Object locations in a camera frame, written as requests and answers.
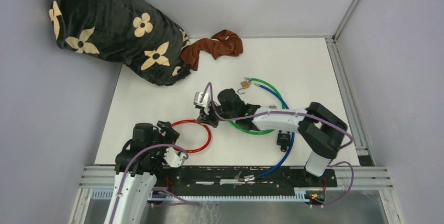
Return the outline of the red cable lock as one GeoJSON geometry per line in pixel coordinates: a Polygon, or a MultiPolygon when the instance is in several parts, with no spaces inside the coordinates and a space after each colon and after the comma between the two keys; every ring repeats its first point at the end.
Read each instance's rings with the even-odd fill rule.
{"type": "Polygon", "coordinates": [[[199,152],[205,150],[206,148],[208,148],[208,146],[210,145],[210,143],[212,141],[213,135],[212,135],[212,132],[211,132],[210,128],[207,125],[199,123],[195,119],[184,119],[184,120],[180,120],[180,121],[172,123],[171,126],[175,127],[175,126],[178,126],[178,125],[181,125],[181,124],[197,124],[197,125],[202,126],[207,131],[207,140],[206,140],[206,142],[201,147],[199,147],[199,148],[188,149],[188,150],[186,149],[185,151],[188,154],[190,154],[190,153],[199,153],[199,152]]]}

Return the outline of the green cable lock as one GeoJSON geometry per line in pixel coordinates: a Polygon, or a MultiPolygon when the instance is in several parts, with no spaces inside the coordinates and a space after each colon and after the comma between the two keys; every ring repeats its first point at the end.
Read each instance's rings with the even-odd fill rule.
{"type": "MultiPolygon", "coordinates": [[[[254,84],[268,92],[270,92],[272,95],[274,95],[276,98],[278,98],[281,102],[281,107],[283,109],[288,109],[288,106],[286,104],[286,102],[283,100],[280,92],[270,83],[258,79],[258,78],[254,78],[254,77],[245,77],[245,80],[250,80],[251,81],[251,85],[254,84]]],[[[253,130],[244,130],[243,128],[241,128],[238,124],[236,124],[234,121],[230,121],[229,122],[233,127],[235,127],[237,130],[243,132],[243,133],[247,133],[249,135],[267,135],[272,133],[274,130],[261,130],[261,131],[253,131],[253,130]]]]}

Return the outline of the blue cable lock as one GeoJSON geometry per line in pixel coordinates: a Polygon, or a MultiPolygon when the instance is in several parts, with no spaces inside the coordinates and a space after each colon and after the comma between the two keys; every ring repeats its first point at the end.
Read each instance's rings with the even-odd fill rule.
{"type": "MultiPolygon", "coordinates": [[[[283,109],[288,109],[288,105],[287,103],[284,101],[284,99],[282,98],[280,92],[270,83],[257,79],[257,78],[251,78],[250,82],[254,82],[254,84],[268,92],[270,92],[272,95],[274,95],[276,98],[278,98],[281,102],[281,107],[283,109]]],[[[247,133],[250,135],[266,135],[269,134],[271,132],[273,132],[273,130],[264,130],[264,131],[247,131],[242,129],[238,124],[234,123],[233,121],[230,121],[230,124],[235,127],[237,130],[243,132],[243,133],[247,133]]],[[[284,156],[281,158],[281,160],[277,163],[277,165],[273,166],[272,168],[266,170],[265,172],[262,172],[258,175],[255,175],[254,178],[263,178],[265,176],[268,176],[270,174],[272,174],[273,172],[275,172],[278,168],[281,167],[281,165],[284,163],[284,161],[288,158],[293,144],[295,141],[295,133],[294,132],[286,132],[283,133],[282,130],[279,130],[278,134],[277,134],[277,140],[276,140],[276,144],[280,146],[281,151],[284,152],[284,156]]]]}

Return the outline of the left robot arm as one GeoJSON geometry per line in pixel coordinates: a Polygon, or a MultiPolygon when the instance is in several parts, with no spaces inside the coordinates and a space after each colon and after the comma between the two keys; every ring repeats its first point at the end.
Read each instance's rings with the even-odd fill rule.
{"type": "Polygon", "coordinates": [[[188,154],[175,143],[180,134],[167,121],[135,124],[115,158],[113,194],[105,223],[140,223],[149,194],[165,178],[164,166],[180,167],[188,154]]]}

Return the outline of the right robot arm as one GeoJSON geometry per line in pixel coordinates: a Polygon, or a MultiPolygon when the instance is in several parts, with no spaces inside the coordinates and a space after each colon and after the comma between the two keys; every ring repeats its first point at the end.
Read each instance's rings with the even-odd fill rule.
{"type": "Polygon", "coordinates": [[[232,88],[221,91],[215,103],[212,92],[197,92],[193,104],[199,109],[197,121],[216,128],[221,121],[232,121],[246,131],[280,130],[298,133],[312,152],[302,178],[306,185],[316,186],[324,171],[349,137],[347,124],[318,102],[301,109],[273,109],[245,103],[232,88]]]}

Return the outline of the small brass padlock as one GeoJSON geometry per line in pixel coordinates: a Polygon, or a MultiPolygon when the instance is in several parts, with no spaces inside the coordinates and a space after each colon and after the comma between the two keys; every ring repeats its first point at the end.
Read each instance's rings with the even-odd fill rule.
{"type": "Polygon", "coordinates": [[[240,83],[241,88],[237,90],[237,93],[239,95],[245,94],[246,93],[246,89],[248,89],[251,85],[251,81],[250,80],[244,80],[240,83]]]}

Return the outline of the black padlock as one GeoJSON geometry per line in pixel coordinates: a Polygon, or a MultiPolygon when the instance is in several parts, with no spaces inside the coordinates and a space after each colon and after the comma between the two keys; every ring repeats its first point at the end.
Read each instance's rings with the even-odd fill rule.
{"type": "Polygon", "coordinates": [[[291,134],[290,132],[283,132],[279,130],[276,139],[276,145],[280,147],[281,152],[287,152],[291,144],[291,134]]]}

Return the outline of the brown towel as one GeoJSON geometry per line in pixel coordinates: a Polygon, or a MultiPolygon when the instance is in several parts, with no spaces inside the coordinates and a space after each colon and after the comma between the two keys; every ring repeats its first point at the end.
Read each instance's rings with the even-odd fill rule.
{"type": "Polygon", "coordinates": [[[236,33],[224,29],[211,38],[199,39],[185,47],[180,58],[190,65],[193,71],[197,71],[201,51],[210,54],[214,60],[222,56],[238,57],[243,53],[243,42],[236,33]]]}

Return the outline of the black floral plush blanket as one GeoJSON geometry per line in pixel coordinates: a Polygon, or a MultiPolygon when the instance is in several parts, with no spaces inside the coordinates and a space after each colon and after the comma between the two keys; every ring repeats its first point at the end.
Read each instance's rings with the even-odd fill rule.
{"type": "Polygon", "coordinates": [[[180,57],[186,32],[145,0],[52,0],[49,16],[61,49],[123,64],[158,86],[191,73],[180,57]]]}

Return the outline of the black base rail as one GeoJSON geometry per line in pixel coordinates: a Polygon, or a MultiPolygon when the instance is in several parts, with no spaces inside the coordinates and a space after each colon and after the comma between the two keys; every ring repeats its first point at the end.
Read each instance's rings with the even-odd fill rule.
{"type": "Polygon", "coordinates": [[[293,196],[295,189],[338,186],[334,170],[320,177],[302,166],[282,166],[268,175],[264,166],[182,166],[164,168],[156,183],[178,196],[293,196]]]}

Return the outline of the aluminium frame rail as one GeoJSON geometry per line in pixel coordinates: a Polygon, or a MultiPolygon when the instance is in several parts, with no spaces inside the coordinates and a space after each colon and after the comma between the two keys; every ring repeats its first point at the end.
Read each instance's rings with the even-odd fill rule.
{"type": "Polygon", "coordinates": [[[365,163],[355,167],[353,189],[356,191],[392,191],[393,183],[385,167],[376,166],[370,139],[359,112],[351,79],[347,74],[339,50],[339,39],[362,0],[352,0],[335,32],[325,37],[332,67],[340,90],[342,103],[349,122],[349,129],[354,137],[354,146],[359,158],[364,157],[365,163]]]}

